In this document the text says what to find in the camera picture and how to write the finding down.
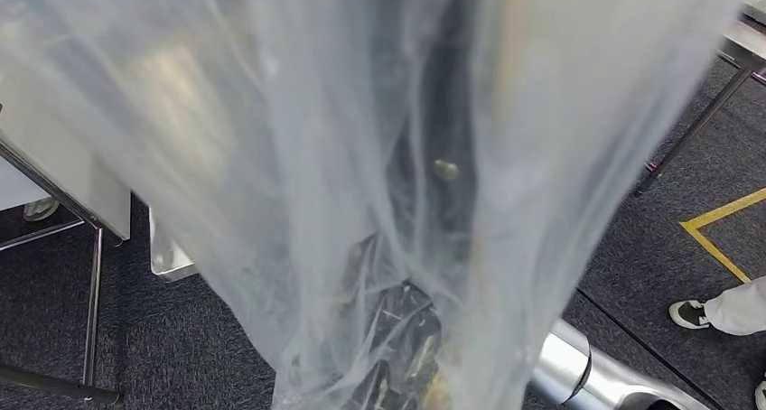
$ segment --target yellow floor tape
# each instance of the yellow floor tape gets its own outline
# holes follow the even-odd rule
[[[716,220],[725,218],[730,214],[742,210],[745,207],[750,207],[754,203],[761,200],[766,200],[766,188],[751,193],[743,198],[740,198],[739,200],[729,202],[723,207],[708,211],[707,213],[697,216],[696,218],[693,218],[689,221],[680,222],[680,224],[689,233],[689,235],[691,235],[700,245],[702,245],[702,247],[704,247],[705,250],[708,251],[710,255],[712,255],[715,259],[717,259],[718,262],[723,264],[726,269],[732,272],[732,274],[737,276],[743,282],[750,282],[750,278],[747,277],[747,275],[743,273],[739,267],[735,266],[734,263],[729,258],[727,258],[726,255],[724,255],[723,252],[718,250],[718,248],[715,247],[713,243],[710,242],[710,240],[703,236],[702,233],[699,232],[699,229],[705,225],[709,225],[715,222]]]

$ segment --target white pants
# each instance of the white pants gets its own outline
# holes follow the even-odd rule
[[[766,276],[726,290],[705,303],[705,316],[713,327],[732,335],[766,331]]]

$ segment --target shoe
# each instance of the shoe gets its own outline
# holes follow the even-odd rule
[[[36,200],[24,205],[23,218],[27,222],[36,222],[43,220],[53,214],[59,208],[59,202],[54,198],[45,198]]]
[[[755,387],[755,406],[758,410],[766,410],[766,378]]]
[[[697,300],[673,303],[668,308],[668,311],[670,318],[681,327],[692,330],[710,327],[710,321],[705,316],[705,304]]]

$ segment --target transparent plastic cover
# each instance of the transparent plastic cover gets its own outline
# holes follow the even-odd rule
[[[274,409],[509,409],[738,2],[0,0],[0,71],[166,224]]]

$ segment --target dark carpet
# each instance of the dark carpet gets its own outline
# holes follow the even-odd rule
[[[717,61],[677,138],[734,74]],[[580,288],[726,409],[755,408],[766,335],[688,331],[668,317],[676,301],[709,299],[740,281],[678,224],[766,187],[766,89],[748,81],[651,190],[616,213]],[[658,155],[668,149],[663,144]],[[766,203],[711,223],[703,233],[750,277],[766,274]]]
[[[723,63],[714,65],[681,127],[731,74]],[[652,190],[624,202],[581,283],[589,298],[649,350],[581,295],[565,314],[597,347],[690,391],[651,352],[659,354],[726,410],[753,407],[752,388],[766,368],[766,342],[761,335],[682,330],[666,309],[676,300],[712,297],[738,283],[678,222],[766,186],[764,92],[746,84]],[[111,408],[267,409],[271,368],[198,276],[167,284],[151,274],[146,210],[138,201],[133,210],[133,239],[109,245],[104,255],[97,382],[125,396]],[[13,235],[20,212],[0,214],[0,237]],[[67,218],[64,210],[57,215]],[[763,207],[753,206],[705,229],[751,276],[766,271],[762,217]],[[0,252],[0,361],[58,377],[81,376],[92,232],[81,226]],[[86,407],[100,408],[0,386],[0,410]],[[525,408],[552,407],[530,397]]]

